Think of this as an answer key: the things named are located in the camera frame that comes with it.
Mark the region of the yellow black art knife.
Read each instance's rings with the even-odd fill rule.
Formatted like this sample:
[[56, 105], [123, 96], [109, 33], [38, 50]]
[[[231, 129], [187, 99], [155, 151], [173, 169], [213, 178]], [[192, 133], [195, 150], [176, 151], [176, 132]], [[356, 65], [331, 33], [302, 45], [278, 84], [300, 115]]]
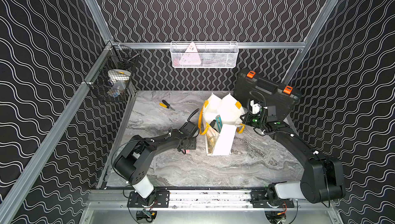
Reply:
[[216, 121], [216, 120], [212, 120], [212, 121], [210, 122], [211, 128], [214, 129], [215, 131], [217, 131], [216, 124], [217, 124], [217, 121]]

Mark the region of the teal utility knife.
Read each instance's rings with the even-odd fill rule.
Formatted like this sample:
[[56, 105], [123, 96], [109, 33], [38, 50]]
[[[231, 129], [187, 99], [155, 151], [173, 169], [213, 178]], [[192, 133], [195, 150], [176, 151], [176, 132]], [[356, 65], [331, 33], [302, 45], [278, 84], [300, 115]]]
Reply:
[[222, 130], [222, 120], [221, 120], [221, 117], [220, 117], [220, 115], [217, 115], [216, 116], [216, 121], [217, 121], [217, 124], [216, 124], [216, 126], [217, 126], [217, 132], [218, 133], [220, 133], [221, 132], [221, 130]]

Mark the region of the white pouch with yellow handles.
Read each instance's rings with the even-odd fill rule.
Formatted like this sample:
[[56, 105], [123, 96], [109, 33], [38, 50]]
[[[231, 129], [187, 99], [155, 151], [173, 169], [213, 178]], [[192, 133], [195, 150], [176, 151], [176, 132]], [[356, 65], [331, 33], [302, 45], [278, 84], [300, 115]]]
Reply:
[[237, 133], [243, 133], [245, 114], [241, 102], [231, 93], [220, 98], [214, 93], [205, 100], [199, 114], [199, 134], [205, 139], [208, 156], [228, 156]]

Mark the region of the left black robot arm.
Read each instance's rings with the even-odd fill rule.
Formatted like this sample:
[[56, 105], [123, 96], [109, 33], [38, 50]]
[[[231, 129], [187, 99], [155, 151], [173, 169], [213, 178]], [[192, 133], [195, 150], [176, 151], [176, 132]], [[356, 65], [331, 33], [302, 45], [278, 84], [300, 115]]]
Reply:
[[199, 109], [194, 110], [178, 129], [169, 128], [166, 134], [152, 138], [136, 135], [116, 149], [119, 154], [111, 158], [112, 169], [125, 179], [141, 198], [150, 198], [155, 191], [155, 187], [147, 177], [155, 156], [169, 150], [186, 154], [188, 150], [196, 149], [198, 125], [191, 122], [191, 118], [198, 111]]

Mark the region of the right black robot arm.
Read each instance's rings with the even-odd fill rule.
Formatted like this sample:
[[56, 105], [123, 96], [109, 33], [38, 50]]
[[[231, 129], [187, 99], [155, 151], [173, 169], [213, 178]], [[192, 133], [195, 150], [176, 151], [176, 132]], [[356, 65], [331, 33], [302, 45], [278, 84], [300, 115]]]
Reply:
[[300, 181], [272, 183], [267, 198], [275, 204], [283, 199], [304, 199], [310, 203], [331, 202], [344, 198], [344, 168], [342, 162], [326, 157], [313, 149], [285, 122], [276, 117], [274, 106], [267, 106], [263, 94], [253, 90], [247, 100], [247, 112], [242, 123], [262, 137], [269, 136], [284, 146], [303, 166]]

